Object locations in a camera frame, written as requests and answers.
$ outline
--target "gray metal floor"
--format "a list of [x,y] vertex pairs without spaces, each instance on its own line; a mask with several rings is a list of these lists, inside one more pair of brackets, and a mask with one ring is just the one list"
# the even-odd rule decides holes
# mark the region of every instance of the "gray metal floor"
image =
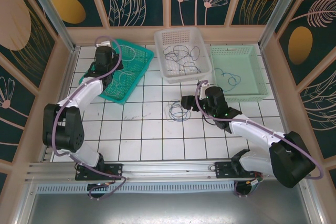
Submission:
[[102,201],[87,195],[37,195],[31,224],[306,224],[299,187],[264,181],[248,198],[231,191],[194,194],[114,194]]

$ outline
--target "white grid floor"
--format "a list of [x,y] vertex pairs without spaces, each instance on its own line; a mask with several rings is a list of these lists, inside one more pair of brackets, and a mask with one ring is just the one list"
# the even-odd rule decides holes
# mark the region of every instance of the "white grid floor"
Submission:
[[[154,45],[146,47],[155,52]],[[94,52],[94,47],[81,47],[69,93],[74,91],[89,68]],[[241,110],[257,123],[283,132],[261,56],[259,60],[270,95],[261,102],[229,103],[229,106]],[[205,79],[213,82],[212,75]],[[255,148],[246,139],[207,124],[199,112],[192,112],[191,118],[185,122],[167,120],[167,103],[180,99],[182,95],[194,94],[196,83],[165,82],[155,57],[124,106],[96,97],[81,112],[85,140],[109,162],[230,158],[243,148]],[[51,161],[72,160],[68,156],[53,155]]]

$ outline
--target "green plastic basket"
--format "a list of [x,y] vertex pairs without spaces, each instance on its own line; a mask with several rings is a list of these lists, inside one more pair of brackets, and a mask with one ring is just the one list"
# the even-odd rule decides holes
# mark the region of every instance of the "green plastic basket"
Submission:
[[[154,52],[125,40],[117,39],[116,41],[121,47],[124,69],[114,73],[112,83],[99,96],[115,103],[125,104],[147,71],[154,58]],[[112,46],[118,53],[116,44],[113,43]]]
[[211,58],[227,102],[257,102],[268,95],[254,46],[212,46]]

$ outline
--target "teal basket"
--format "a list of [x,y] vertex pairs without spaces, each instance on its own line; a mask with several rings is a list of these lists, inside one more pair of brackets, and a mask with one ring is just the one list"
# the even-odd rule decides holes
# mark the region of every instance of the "teal basket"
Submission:
[[258,102],[268,95],[254,46],[213,46],[211,58],[227,102]]
[[[154,52],[125,40],[116,40],[121,47],[124,68],[113,74],[112,83],[99,96],[119,104],[125,104],[154,58]],[[113,48],[119,53],[115,43]]]

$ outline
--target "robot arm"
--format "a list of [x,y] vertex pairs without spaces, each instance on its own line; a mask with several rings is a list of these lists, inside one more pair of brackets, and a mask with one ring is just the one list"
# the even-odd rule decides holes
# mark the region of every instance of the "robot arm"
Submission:
[[315,169],[315,164],[302,153],[274,137],[274,134],[282,136],[309,153],[299,134],[272,131],[274,134],[271,135],[261,129],[265,128],[264,126],[257,127],[247,123],[251,121],[248,117],[227,105],[220,87],[201,86],[199,97],[196,98],[193,95],[182,97],[181,105],[184,109],[199,111],[196,99],[206,114],[214,118],[228,119],[227,121],[214,120],[217,127],[242,136],[258,146],[253,151],[242,150],[232,158],[232,167],[237,174],[245,170],[274,175],[284,186],[292,188]]
[[[103,157],[97,151],[92,150],[84,141],[80,111],[84,111],[92,100],[107,88],[112,82],[113,74],[90,84],[86,84],[86,82],[111,71],[116,66],[118,59],[119,55],[111,48],[109,42],[104,42],[97,47],[95,61],[85,74],[82,84],[74,91],[77,91],[76,96],[66,105],[60,115],[56,128],[55,144],[59,152],[71,154],[82,163],[100,171],[104,166]],[[122,64],[118,66],[117,70],[121,69],[123,69]],[[51,146],[52,126],[56,114],[69,98],[70,96],[66,97],[58,104],[48,104],[44,109],[43,143],[47,146]]]

